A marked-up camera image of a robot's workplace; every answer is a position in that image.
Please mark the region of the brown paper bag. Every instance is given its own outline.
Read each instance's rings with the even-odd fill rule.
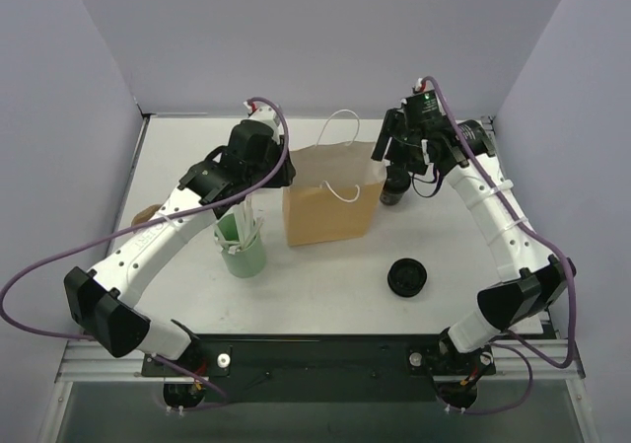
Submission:
[[[359,238],[368,232],[386,181],[386,165],[371,159],[374,148],[375,142],[319,145],[318,140],[291,153],[296,176],[283,188],[290,246]]]

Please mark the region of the tabletop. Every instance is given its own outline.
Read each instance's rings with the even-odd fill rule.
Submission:
[[[188,167],[226,144],[239,122],[152,116],[120,227],[162,203]],[[324,119],[288,123],[295,150],[316,142]],[[381,125],[380,119],[362,120],[358,140],[374,141]],[[332,121],[322,143],[350,140],[355,126],[354,119]],[[281,190],[260,190],[252,204],[265,218],[267,266],[261,274],[233,277],[209,228],[163,268],[137,309],[197,333],[438,333],[474,309],[479,290],[499,281],[484,238],[448,185],[431,199],[410,190],[396,206],[379,204],[363,238],[297,248],[285,239]],[[428,281],[415,297],[401,298],[387,286],[387,272],[399,258],[415,258],[427,268]],[[539,319],[518,332],[541,332]]]

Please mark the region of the green cup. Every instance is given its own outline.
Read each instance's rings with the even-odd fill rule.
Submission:
[[[237,222],[234,214],[226,214],[218,222],[217,226],[224,235],[226,241],[238,241]],[[222,248],[221,256],[224,258],[228,271],[238,278],[254,277],[265,268],[267,256],[265,247],[260,237],[260,231],[244,251],[236,251],[231,254],[226,247]]]

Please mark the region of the white bag handle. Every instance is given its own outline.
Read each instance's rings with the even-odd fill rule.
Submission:
[[[322,131],[319,134],[319,137],[317,138],[317,142],[315,143],[315,145],[319,145],[319,141],[322,140],[322,136],[324,134],[324,131],[326,130],[326,127],[328,126],[328,124],[331,122],[331,120],[336,117],[338,114],[343,113],[343,112],[349,112],[351,114],[353,114],[355,116],[355,118],[357,119],[357,129],[355,130],[355,135],[353,136],[353,138],[350,140],[350,142],[346,142],[344,145],[351,145],[353,142],[355,142],[355,139],[357,139],[357,136],[359,135],[359,124],[361,122],[361,119],[359,118],[359,116],[357,115],[356,112],[351,111],[351,110],[339,110],[334,112],[332,115],[330,115],[328,117],[328,119],[326,120],[326,122],[324,123],[324,126],[322,127]]]
[[[337,192],[333,188],[331,188],[331,185],[326,180],[322,181],[322,183],[320,184],[319,187],[322,188],[322,185],[326,185],[328,190],[331,193],[333,193],[333,195],[337,199],[339,199],[340,201],[344,201],[345,203],[354,203],[355,201],[357,201],[359,199],[359,194],[361,192],[361,189],[359,188],[359,185],[355,185],[355,188],[357,188],[357,194],[355,194],[355,197],[353,199],[346,199],[346,198],[342,198],[339,194],[337,194]]]

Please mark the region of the purple cable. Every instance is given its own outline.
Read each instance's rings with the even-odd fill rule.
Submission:
[[[448,408],[453,408],[454,410],[458,410],[458,412],[462,413],[463,415],[472,415],[472,416],[494,415],[496,413],[502,413],[503,411],[508,411],[508,410],[512,410],[513,408],[517,408],[518,406],[523,404],[528,399],[528,397],[530,397],[530,393],[532,392],[533,375],[532,375],[532,366],[528,362],[527,358],[524,356],[524,354],[521,351],[519,351],[518,349],[515,349],[512,346],[509,346],[508,344],[498,344],[494,342],[491,345],[493,347],[501,347],[502,349],[508,349],[509,351],[516,353],[522,359],[522,361],[526,364],[526,368],[528,370],[528,383],[526,385],[526,390],[524,391],[524,394],[520,397],[518,401],[514,401],[512,404],[506,404],[505,406],[497,406],[495,408],[488,408],[485,410],[466,409],[465,411],[460,411],[459,408],[455,406],[450,406],[439,397],[439,400],[441,400],[441,402],[445,404]]]
[[[192,208],[192,209],[188,209],[185,211],[181,211],[179,213],[173,213],[170,214],[169,216],[166,217],[160,217],[160,218],[156,218],[156,219],[152,219],[151,221],[147,221],[146,223],[142,223],[142,224],[137,224],[136,226],[130,226],[128,228],[125,229],[121,229],[120,231],[116,231],[115,233],[111,233],[103,238],[100,239],[95,239],[92,242],[85,244],[83,246],[79,246],[78,248],[74,248],[74,249],[70,249],[68,251],[65,251],[63,253],[59,253],[56,254],[54,256],[50,256],[49,258],[43,258],[42,260],[39,260],[35,263],[32,263],[31,265],[29,265],[28,267],[26,267],[25,269],[19,271],[18,273],[16,273],[13,277],[11,277],[11,279],[5,283],[5,285],[2,287],[2,289],[0,290],[0,318],[2,318],[5,322],[7,322],[9,325],[22,330],[23,332],[30,332],[32,334],[38,334],[41,336],[50,336],[50,337],[62,337],[64,339],[87,339],[87,340],[94,340],[94,338],[92,336],[88,336],[85,334],[67,334],[64,332],[49,332],[47,330],[39,330],[37,328],[33,328],[30,327],[28,325],[24,325],[16,320],[14,320],[13,318],[11,318],[8,314],[7,311],[4,308],[4,301],[5,298],[7,296],[7,293],[9,293],[9,290],[11,290],[11,288],[18,282],[18,280],[20,280],[22,277],[24,277],[25,275],[27,275],[28,273],[33,272],[34,270],[47,265],[51,262],[55,262],[57,260],[61,260],[63,258],[69,258],[70,256],[74,256],[78,253],[82,253],[83,251],[86,251],[88,249],[91,249],[95,246],[98,246],[99,244],[103,244],[106,243],[108,241],[111,241],[112,239],[118,238],[120,236],[123,236],[125,234],[129,234],[129,233],[133,233],[134,231],[138,231],[140,229],[145,229],[145,228],[149,228],[151,226],[154,226],[156,224],[162,223],[167,221],[167,218],[169,219],[177,219],[177,218],[183,218],[184,216],[190,216],[192,214],[197,214],[197,213],[201,213],[202,211],[208,211],[209,209],[214,209],[217,208],[219,206],[226,206],[228,204],[231,204],[239,199],[245,198],[246,196],[248,196],[250,193],[252,193],[253,191],[258,190],[259,188],[263,187],[267,182],[269,182],[277,173],[278,171],[282,168],[283,163],[285,162],[285,159],[287,158],[287,155],[289,154],[289,129],[287,127],[287,119],[285,119],[285,116],[283,115],[283,113],[280,111],[280,108],[278,108],[274,103],[272,103],[269,100],[266,100],[265,98],[260,98],[260,97],[256,97],[256,98],[250,98],[249,100],[247,100],[247,102],[249,104],[252,103],[264,103],[268,106],[270,106],[275,112],[276,115],[278,115],[278,118],[280,119],[281,123],[283,124],[283,133],[285,134],[285,141],[283,144],[283,150],[281,152],[280,155],[280,159],[278,159],[278,163],[274,166],[274,168],[269,172],[269,174],[267,174],[267,176],[265,176],[265,178],[263,178],[260,182],[252,185],[251,187],[245,189],[244,191],[241,191],[240,193],[237,193],[229,198],[226,199],[222,199],[220,201],[215,201],[213,203],[210,204],[206,204],[204,206],[199,206],[197,208]]]
[[[166,358],[164,358],[162,356],[154,355],[153,358],[156,361],[160,362],[161,364],[163,364],[163,365],[165,365],[167,367],[170,367],[171,369],[176,371],[178,374],[182,374],[184,376],[192,377],[195,381],[199,382],[206,389],[209,389],[209,390],[219,394],[224,399],[223,402],[210,403],[210,404],[204,404],[202,406],[196,406],[194,408],[187,408],[186,409],[187,411],[191,411],[191,410],[206,410],[208,408],[218,408],[220,406],[226,406],[228,404],[228,401],[230,400],[230,398],[228,397],[228,394],[226,394],[226,392],[224,392],[224,390],[221,389],[219,386],[216,386],[212,382],[204,379],[201,376],[198,376],[194,372],[190,372],[188,369],[184,369],[183,367],[178,366],[174,362],[171,362],[169,359],[166,359]]]
[[[456,118],[454,117],[454,114],[452,113],[450,108],[447,106],[447,101],[445,100],[445,97],[443,96],[443,92],[441,91],[441,87],[438,85],[438,82],[434,79],[433,76],[426,76],[425,78],[421,80],[421,83],[426,83],[428,81],[432,83],[432,86],[434,86],[434,90],[436,91],[436,96],[438,97],[441,104],[443,105],[443,109],[445,110],[445,115],[447,116],[452,127],[454,128],[457,139],[460,141],[460,144],[462,145],[462,148],[464,149],[466,156],[473,163],[476,170],[480,173],[484,181],[486,181],[491,188],[496,188],[497,186],[495,185],[495,183],[493,182],[489,174],[484,170],[484,167],[482,167],[480,162],[475,158],[475,154],[473,154],[473,151],[469,147],[466,141],[466,138],[464,137],[464,134],[458,127]],[[507,199],[504,193],[498,190],[496,194],[498,198],[500,198],[500,201],[502,202],[504,207],[507,209],[511,217],[515,221],[519,221],[521,219],[519,214],[517,214],[517,211],[515,211],[515,208],[513,208],[513,205],[510,203],[510,201]],[[538,357],[543,359],[545,362],[547,362],[551,366],[556,367],[557,369],[565,369],[569,367],[574,361],[574,350],[576,347],[576,308],[577,306],[576,306],[576,286],[574,283],[574,273],[572,273],[572,267],[570,266],[570,262],[568,261],[568,258],[563,254],[563,252],[561,252],[559,248],[557,248],[554,244],[552,244],[550,241],[545,239],[543,236],[532,231],[524,223],[519,223],[518,227],[522,231],[524,231],[526,234],[528,234],[531,238],[533,238],[535,241],[541,243],[543,246],[545,246],[550,251],[552,251],[561,261],[561,266],[563,267],[563,273],[565,274],[565,277],[568,281],[568,300],[570,302],[569,319],[568,319],[568,353],[565,357],[565,360],[563,360],[563,362],[556,362],[555,360],[546,356],[543,352],[538,350],[536,347],[529,344],[525,339],[523,339],[518,334],[515,334],[514,332],[508,332],[508,333],[511,337],[513,337],[514,339],[519,341],[521,344],[523,344],[526,349],[536,354]]]

